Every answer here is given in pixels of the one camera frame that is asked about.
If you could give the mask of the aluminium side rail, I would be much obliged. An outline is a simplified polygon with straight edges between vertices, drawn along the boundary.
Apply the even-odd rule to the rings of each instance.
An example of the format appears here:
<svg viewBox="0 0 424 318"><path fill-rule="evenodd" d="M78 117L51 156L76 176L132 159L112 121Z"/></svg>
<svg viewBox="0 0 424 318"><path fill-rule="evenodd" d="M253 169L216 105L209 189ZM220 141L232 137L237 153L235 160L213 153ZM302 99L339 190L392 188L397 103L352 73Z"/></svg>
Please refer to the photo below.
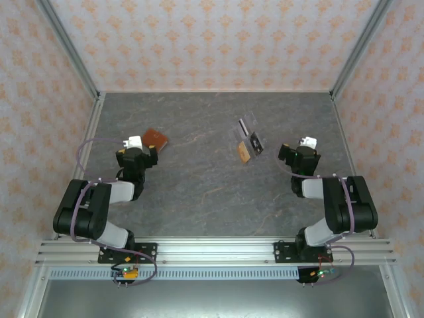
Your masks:
<svg viewBox="0 0 424 318"><path fill-rule="evenodd" d="M89 122L88 122L86 130L85 130L85 135L84 135L82 141L85 141L89 138L93 138L95 136L97 126L98 126L98 122L99 122L99 118L101 116L101 111L102 111L103 104L104 104L104 101L105 101L105 96L106 96L106 93L104 91L101 91L99 93L99 96L95 100L95 103L93 104L91 116L89 118ZM86 166L87 166L90 152L91 152L91 144L88 144L88 145L84 146L83 150L80 153L83 168L86 168ZM74 168L74 172L71 176L71 179L74 179L74 178L82 179L83 175L84 175L83 170L76 164L76 166Z"/></svg>
<svg viewBox="0 0 424 318"><path fill-rule="evenodd" d="M333 150L335 142L341 142L343 144L343 150L341 150L342 154L340 155L341 159L339 160L340 164L336 166L334 164L331 165L332 173L344 178L348 178L349 176L357 176L358 173L354 165L352 152L350 151L348 145L347 134L342 123L341 111L339 111L336 101L331 100L331 106L335 120L337 122L337 134L334 134L333 136L337 138L334 138L329 144Z"/></svg>

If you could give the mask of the aluminium corner post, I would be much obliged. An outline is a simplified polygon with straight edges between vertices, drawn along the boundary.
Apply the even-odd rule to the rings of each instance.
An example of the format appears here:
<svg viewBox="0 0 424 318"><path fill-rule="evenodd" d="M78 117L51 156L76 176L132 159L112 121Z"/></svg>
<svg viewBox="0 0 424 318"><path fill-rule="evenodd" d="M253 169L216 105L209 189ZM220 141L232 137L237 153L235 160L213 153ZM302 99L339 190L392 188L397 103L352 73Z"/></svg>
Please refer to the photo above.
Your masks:
<svg viewBox="0 0 424 318"><path fill-rule="evenodd" d="M80 80L82 81L83 86L86 88L90 96L94 98L94 100L98 100L100 92L96 88L94 81L92 80L81 56L74 46L71 37L67 33L62 21L60 20L60 17L56 12L53 4L50 0L34 0L34 2L37 4L45 19L52 27L57 40L64 49L67 57L70 59L70 62L77 72Z"/></svg>
<svg viewBox="0 0 424 318"><path fill-rule="evenodd" d="M336 101L341 95L343 88L348 83L356 65L359 63L361 56L365 52L365 49L378 30L383 18L386 16L388 9L393 2L394 0L378 0L375 9L370 15L362 33L358 37L358 40L344 64L332 90L329 91L332 101Z"/></svg>

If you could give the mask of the left controller board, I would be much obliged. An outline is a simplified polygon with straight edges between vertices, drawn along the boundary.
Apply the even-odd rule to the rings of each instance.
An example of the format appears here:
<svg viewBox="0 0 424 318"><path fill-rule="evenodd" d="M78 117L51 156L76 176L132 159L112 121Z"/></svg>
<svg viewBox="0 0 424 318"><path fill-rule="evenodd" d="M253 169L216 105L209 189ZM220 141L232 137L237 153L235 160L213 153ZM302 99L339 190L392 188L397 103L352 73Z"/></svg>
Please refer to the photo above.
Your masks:
<svg viewBox="0 0 424 318"><path fill-rule="evenodd" d="M112 267L112 277L117 280L135 280L138 278L138 269L134 266Z"/></svg>

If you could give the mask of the aluminium frame bar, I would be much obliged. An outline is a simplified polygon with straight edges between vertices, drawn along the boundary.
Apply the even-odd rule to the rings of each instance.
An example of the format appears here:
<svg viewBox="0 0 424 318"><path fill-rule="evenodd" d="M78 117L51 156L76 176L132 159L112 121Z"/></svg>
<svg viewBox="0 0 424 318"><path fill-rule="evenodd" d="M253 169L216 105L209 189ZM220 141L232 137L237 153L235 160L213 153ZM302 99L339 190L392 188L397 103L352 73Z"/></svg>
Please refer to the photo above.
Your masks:
<svg viewBox="0 0 424 318"><path fill-rule="evenodd" d="M35 267L24 292L17 318L37 318L46 292L51 269L49 266Z"/></svg>
<svg viewBox="0 0 424 318"><path fill-rule="evenodd" d="M397 266L379 265L393 318L412 318L404 283Z"/></svg>

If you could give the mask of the right controller board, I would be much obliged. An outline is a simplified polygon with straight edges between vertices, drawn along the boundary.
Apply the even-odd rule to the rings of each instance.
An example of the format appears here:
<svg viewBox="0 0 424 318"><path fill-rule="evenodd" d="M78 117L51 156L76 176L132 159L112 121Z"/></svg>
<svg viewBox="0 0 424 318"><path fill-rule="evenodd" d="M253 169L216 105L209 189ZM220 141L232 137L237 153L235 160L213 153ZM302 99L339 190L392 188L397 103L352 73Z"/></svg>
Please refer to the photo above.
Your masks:
<svg viewBox="0 0 424 318"><path fill-rule="evenodd" d="M297 282L300 284L316 284L320 278L334 273L335 269L333 267L320 268L318 266L302 266L298 268L299 278Z"/></svg>

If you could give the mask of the brown leather card holder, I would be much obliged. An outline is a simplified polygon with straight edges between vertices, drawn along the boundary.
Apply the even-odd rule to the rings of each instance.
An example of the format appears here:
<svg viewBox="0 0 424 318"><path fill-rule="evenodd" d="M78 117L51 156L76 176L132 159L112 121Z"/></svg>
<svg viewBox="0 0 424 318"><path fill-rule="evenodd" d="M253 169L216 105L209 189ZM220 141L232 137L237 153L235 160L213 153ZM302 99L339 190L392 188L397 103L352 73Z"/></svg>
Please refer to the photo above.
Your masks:
<svg viewBox="0 0 424 318"><path fill-rule="evenodd" d="M157 152L161 152L168 144L168 137L155 129L149 128L142 136L142 143L148 148L154 146Z"/></svg>

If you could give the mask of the long aluminium base rail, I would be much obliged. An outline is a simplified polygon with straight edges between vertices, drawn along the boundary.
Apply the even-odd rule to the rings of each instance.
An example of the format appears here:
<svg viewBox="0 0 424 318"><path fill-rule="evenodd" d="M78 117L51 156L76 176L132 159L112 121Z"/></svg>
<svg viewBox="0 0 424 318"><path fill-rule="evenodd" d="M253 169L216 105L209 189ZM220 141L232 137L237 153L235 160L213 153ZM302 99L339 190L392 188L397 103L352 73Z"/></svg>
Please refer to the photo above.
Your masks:
<svg viewBox="0 0 424 318"><path fill-rule="evenodd" d="M138 242L158 245L159 266L277 266L282 254L274 243L287 244L291 237L138 237ZM70 237L42 241L38 266L95 266L99 249L74 242ZM333 265L396 265L400 257L389 239L350 236L332 245Z"/></svg>

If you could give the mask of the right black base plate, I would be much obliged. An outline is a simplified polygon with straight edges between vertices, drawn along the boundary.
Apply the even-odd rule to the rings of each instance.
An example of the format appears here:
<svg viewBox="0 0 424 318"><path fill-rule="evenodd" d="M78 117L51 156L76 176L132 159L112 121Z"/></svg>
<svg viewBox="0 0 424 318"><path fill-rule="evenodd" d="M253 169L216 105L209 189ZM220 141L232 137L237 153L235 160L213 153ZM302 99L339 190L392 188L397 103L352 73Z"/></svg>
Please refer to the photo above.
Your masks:
<svg viewBox="0 0 424 318"><path fill-rule="evenodd" d="M295 242L275 242L274 259L276 263L331 263L333 255L324 246L298 247Z"/></svg>

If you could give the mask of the controller board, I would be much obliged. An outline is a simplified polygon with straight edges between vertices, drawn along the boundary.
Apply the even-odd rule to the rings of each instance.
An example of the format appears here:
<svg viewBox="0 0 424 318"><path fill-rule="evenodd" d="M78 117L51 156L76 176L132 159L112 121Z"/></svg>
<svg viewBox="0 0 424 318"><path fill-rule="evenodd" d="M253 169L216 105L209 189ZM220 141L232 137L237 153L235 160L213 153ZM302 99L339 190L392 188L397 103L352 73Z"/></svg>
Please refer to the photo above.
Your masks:
<svg viewBox="0 0 424 318"><path fill-rule="evenodd" d="M112 277L117 280L135 280L138 278L138 269L134 266L112 267Z"/></svg>
<svg viewBox="0 0 424 318"><path fill-rule="evenodd" d="M316 284L320 278L334 273L335 269L333 267L320 268L318 266L302 266L298 268L299 278L297 282L300 284Z"/></svg>

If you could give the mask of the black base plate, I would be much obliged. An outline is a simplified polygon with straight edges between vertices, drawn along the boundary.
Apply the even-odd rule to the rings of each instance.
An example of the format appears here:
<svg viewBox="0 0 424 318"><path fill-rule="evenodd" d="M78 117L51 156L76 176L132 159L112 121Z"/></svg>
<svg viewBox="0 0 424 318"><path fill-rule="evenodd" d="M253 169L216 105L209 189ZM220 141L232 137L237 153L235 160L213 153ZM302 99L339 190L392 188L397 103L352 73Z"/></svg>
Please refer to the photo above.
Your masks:
<svg viewBox="0 0 424 318"><path fill-rule="evenodd" d="M333 255L324 246L298 247L295 242L275 242L274 259L276 263L331 263Z"/></svg>
<svg viewBox="0 0 424 318"><path fill-rule="evenodd" d="M156 260L158 254L158 244L155 242L136 242L132 248L127 250L143 253L153 260ZM122 252L110 248L100 248L97 262L99 264L148 264L149 260L145 256L140 256L132 252Z"/></svg>

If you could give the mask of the orange card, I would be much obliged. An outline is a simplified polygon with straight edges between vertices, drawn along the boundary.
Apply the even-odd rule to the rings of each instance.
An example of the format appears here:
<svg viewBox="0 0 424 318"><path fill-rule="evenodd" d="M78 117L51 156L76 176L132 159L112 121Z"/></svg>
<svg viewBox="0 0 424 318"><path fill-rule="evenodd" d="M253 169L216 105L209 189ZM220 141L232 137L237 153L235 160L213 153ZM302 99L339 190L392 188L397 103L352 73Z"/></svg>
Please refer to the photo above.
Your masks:
<svg viewBox="0 0 424 318"><path fill-rule="evenodd" d="M237 152L238 152L240 160L243 164L246 164L251 159L250 153L249 153L244 141L239 142L239 144L237 146Z"/></svg>

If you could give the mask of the grey metal panel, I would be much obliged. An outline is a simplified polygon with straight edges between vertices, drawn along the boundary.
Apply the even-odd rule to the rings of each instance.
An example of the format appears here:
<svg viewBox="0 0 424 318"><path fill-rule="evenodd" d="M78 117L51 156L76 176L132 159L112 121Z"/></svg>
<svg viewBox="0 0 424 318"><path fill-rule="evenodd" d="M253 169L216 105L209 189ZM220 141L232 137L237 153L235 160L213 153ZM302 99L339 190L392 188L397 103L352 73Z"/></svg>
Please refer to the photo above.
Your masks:
<svg viewBox="0 0 424 318"><path fill-rule="evenodd" d="M48 283L39 318L394 318L374 275L303 288L295 281Z"/></svg>

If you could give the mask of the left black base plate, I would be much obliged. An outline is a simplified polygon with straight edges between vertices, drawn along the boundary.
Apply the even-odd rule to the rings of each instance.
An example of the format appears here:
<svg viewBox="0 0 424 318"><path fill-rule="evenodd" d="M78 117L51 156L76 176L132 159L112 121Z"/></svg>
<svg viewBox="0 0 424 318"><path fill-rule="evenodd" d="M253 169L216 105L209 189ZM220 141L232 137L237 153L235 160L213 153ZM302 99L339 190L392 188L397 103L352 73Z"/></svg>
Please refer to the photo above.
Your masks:
<svg viewBox="0 0 424 318"><path fill-rule="evenodd" d="M158 244L155 242L136 242L132 248L127 250L143 253L153 260L156 260L158 254ZM140 256L132 252L122 252L110 248L100 248L97 262L99 264L148 264L149 260L145 256Z"/></svg>

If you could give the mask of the black card white mark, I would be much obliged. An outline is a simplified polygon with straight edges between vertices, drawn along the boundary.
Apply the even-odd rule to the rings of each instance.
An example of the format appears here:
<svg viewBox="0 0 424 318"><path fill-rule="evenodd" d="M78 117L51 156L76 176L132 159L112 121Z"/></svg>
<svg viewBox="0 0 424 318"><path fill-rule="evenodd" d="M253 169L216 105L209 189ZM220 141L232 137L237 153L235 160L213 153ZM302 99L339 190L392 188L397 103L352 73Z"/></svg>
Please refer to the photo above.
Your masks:
<svg viewBox="0 0 424 318"><path fill-rule="evenodd" d="M250 143L256 156L262 153L264 147L255 132L250 136Z"/></svg>

